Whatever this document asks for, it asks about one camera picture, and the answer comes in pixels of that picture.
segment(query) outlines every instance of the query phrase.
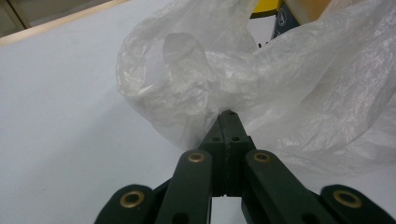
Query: black object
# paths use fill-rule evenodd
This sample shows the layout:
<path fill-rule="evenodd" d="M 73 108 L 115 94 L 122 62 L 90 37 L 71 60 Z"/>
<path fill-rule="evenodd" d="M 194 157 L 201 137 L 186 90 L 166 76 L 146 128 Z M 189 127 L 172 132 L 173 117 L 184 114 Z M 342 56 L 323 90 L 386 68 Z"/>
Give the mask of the black object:
<path fill-rule="evenodd" d="M 180 157 L 172 179 L 155 190 L 120 189 L 95 223 L 207 224 L 212 196 L 223 195 L 242 197 L 248 224 L 396 223 L 354 189 L 310 192 L 273 153 L 255 148 L 231 110 L 219 115 L 198 150 Z"/>
<path fill-rule="evenodd" d="M 276 13 L 277 13 L 276 9 L 269 11 L 262 11 L 262 12 L 254 12 L 251 14 L 250 19 L 252 20 L 252 19 L 274 16 L 276 15 Z"/>
<path fill-rule="evenodd" d="M 300 26 L 300 23 L 291 13 L 288 5 L 286 3 L 283 3 L 276 14 L 275 28 L 271 39 L 274 39 L 275 37 L 297 26 Z"/>

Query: brass insert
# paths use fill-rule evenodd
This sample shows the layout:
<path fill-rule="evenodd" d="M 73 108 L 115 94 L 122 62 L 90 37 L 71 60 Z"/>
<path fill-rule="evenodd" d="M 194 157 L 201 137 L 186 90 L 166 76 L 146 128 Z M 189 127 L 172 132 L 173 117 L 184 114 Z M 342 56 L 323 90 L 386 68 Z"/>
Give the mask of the brass insert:
<path fill-rule="evenodd" d="M 145 201 L 145 194 L 140 190 L 132 190 L 122 195 L 120 204 L 124 208 L 134 208 L 143 201 Z"/>
<path fill-rule="evenodd" d="M 254 154 L 254 160 L 259 162 L 268 162 L 270 160 L 270 156 L 263 152 L 258 152 Z"/>
<path fill-rule="evenodd" d="M 192 161 L 192 162 L 201 162 L 201 161 L 204 161 L 204 160 L 205 160 L 204 154 L 201 154 L 201 153 L 191 153 L 191 154 L 189 155 L 189 161 Z"/>
<path fill-rule="evenodd" d="M 340 204 L 350 208 L 360 208 L 362 206 L 361 199 L 355 194 L 346 190 L 336 190 L 332 196 Z"/>

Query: translucent plastic bag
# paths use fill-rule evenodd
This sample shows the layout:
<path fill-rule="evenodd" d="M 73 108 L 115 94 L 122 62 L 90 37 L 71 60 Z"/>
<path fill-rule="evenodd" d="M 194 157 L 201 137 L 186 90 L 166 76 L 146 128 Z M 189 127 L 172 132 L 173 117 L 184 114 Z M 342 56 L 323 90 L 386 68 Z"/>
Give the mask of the translucent plastic bag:
<path fill-rule="evenodd" d="M 361 149 L 373 139 L 359 137 L 384 108 L 396 119 L 387 105 L 396 90 L 396 2 L 328 13 L 262 49 L 245 28 L 255 4 L 176 0 L 143 21 L 120 51 L 120 92 L 184 149 L 232 109 L 259 148 L 296 170 L 340 175 L 395 162 L 394 140 Z"/>

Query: plastic bag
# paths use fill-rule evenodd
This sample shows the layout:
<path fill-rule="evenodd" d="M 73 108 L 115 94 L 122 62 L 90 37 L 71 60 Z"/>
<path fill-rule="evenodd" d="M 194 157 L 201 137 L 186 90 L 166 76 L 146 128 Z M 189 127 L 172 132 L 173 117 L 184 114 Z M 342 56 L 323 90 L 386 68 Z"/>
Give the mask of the plastic bag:
<path fill-rule="evenodd" d="M 340 175 L 394 163 L 394 140 L 359 149 L 373 140 L 359 137 L 396 90 L 396 2 L 337 10 L 262 49 L 245 28 L 255 4 L 176 0 L 143 21 L 120 51 L 120 92 L 184 149 L 232 109 L 258 148 L 294 170 Z"/>

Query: white surface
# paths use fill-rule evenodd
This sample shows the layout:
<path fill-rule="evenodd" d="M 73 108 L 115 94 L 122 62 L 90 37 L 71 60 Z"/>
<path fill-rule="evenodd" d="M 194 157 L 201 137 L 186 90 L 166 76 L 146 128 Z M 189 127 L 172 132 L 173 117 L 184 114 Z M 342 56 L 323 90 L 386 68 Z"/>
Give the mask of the white surface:
<path fill-rule="evenodd" d="M 262 44 L 262 46 L 264 46 L 268 41 L 271 40 L 275 26 L 275 19 L 276 16 L 270 16 L 248 21 L 247 29 L 251 35 L 253 35 L 257 45 Z"/>
<path fill-rule="evenodd" d="M 123 38 L 165 4 L 130 1 L 0 48 L 0 223 L 93 223 L 117 189 L 171 177 L 182 151 L 129 107 L 115 79 Z M 396 217 L 395 174 L 345 183 Z M 214 200 L 212 223 L 244 223 L 239 207 Z"/>

